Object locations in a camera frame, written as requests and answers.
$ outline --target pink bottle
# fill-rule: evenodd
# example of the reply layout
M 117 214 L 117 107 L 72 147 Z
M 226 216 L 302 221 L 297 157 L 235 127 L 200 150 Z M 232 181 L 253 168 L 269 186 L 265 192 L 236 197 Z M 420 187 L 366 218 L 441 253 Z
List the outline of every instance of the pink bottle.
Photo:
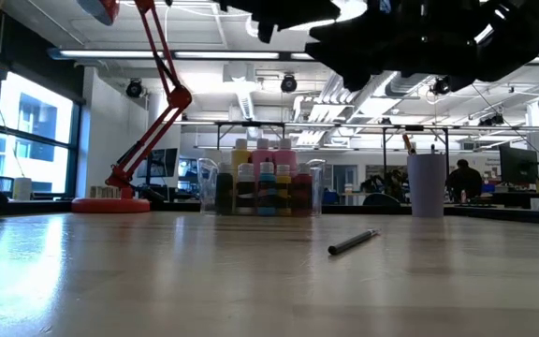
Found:
M 297 176 L 297 154 L 292 151 L 292 141 L 290 139 L 280 139 L 280 150 L 273 153 L 273 163 L 278 165 L 288 165 L 290 176 Z
M 253 170 L 255 173 L 255 180 L 259 181 L 259 172 L 261 170 L 261 163 L 273 162 L 273 152 L 269 150 L 270 141 L 268 139 L 257 140 L 257 150 L 251 152 L 251 161 L 253 162 Z

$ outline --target red lamp base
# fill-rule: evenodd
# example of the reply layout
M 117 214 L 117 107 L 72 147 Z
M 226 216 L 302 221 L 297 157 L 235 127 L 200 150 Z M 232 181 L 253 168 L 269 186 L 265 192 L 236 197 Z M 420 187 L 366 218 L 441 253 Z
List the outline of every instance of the red lamp base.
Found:
M 80 213 L 136 213 L 150 212 L 151 203 L 146 199 L 97 199 L 75 198 L 72 212 Z

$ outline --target window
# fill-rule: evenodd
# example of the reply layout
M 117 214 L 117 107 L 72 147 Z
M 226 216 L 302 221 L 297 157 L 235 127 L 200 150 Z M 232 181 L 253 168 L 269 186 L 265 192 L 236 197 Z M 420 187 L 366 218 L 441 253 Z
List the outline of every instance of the window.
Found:
M 68 149 L 0 133 L 2 147 L 0 176 L 30 178 L 37 193 L 66 192 Z
M 0 125 L 63 143 L 70 141 L 71 100 L 13 73 L 1 83 Z

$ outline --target wooden table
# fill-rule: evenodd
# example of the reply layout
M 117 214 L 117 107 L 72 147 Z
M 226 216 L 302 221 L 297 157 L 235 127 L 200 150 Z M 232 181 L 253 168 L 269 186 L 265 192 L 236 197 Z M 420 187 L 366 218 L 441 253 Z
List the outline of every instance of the wooden table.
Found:
M 330 244 L 383 235 L 338 257 Z M 197 213 L 0 220 L 0 336 L 539 336 L 539 226 Z

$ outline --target computer monitor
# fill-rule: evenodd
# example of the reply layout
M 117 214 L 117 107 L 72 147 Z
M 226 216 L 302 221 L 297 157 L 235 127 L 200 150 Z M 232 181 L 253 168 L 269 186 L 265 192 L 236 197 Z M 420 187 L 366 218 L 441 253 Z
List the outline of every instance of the computer monitor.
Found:
M 536 183 L 538 180 L 538 153 L 508 146 L 499 148 L 503 183 Z
M 151 159 L 151 177 L 173 177 L 176 168 L 178 149 L 153 150 L 146 160 L 138 166 L 137 176 L 147 177 L 147 163 Z

